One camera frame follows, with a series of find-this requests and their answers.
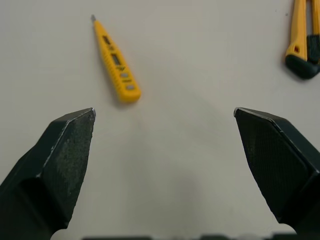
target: metal tip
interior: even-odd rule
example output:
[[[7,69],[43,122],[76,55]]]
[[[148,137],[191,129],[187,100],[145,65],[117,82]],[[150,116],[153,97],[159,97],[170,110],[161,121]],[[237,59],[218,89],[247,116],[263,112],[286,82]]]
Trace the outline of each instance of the metal tip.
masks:
[[[241,109],[241,107],[236,107],[235,109],[234,109],[234,111],[233,111],[233,116],[235,117],[236,116],[236,112],[238,111],[238,110],[240,110]]]
[[[96,21],[95,15],[93,15],[93,14],[91,15],[91,20],[92,20],[93,23]]]
[[[92,112],[93,112],[93,114],[94,114],[94,117],[96,117],[97,114],[96,114],[96,110],[95,110],[94,108],[92,108]]]

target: yellow handle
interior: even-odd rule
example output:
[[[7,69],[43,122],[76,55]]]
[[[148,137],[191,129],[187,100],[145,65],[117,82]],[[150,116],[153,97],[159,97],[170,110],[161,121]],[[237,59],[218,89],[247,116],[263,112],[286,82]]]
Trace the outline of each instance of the yellow handle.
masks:
[[[313,34],[320,34],[320,0],[312,0]]]
[[[141,91],[125,58],[102,24],[95,20],[93,26],[104,66],[119,100],[123,103],[136,102],[141,96]]]
[[[318,5],[318,3],[318,0],[313,0],[313,4]],[[305,61],[308,60],[306,6],[306,0],[295,0],[291,24],[291,43],[285,54],[286,56],[297,56]]]

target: screwdriver tip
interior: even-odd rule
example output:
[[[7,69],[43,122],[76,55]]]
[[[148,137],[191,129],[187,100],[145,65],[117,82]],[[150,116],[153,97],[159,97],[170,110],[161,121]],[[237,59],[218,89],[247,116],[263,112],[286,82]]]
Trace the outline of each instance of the screwdriver tip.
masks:
[[[95,15],[93,15],[93,14],[91,15],[91,20],[92,20],[93,23],[96,21]]]

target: yellow screwdriver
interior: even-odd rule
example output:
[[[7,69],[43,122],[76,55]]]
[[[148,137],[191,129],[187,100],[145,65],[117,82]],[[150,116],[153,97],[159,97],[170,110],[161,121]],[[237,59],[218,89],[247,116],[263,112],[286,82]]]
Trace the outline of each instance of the yellow screwdriver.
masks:
[[[91,20],[93,22],[101,58],[109,73],[119,100],[122,103],[136,102],[141,96],[141,91],[125,58],[94,15],[91,16]]]

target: white background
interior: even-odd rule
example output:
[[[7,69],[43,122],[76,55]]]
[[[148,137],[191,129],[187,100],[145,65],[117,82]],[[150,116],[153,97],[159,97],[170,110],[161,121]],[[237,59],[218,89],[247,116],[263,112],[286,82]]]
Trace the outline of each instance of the white background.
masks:
[[[320,76],[283,65],[293,2],[2,0],[0,182],[52,120],[94,107],[84,183],[53,240],[292,232],[251,175],[233,111],[287,118],[320,148]],[[91,14],[134,72],[137,104],[114,98]]]

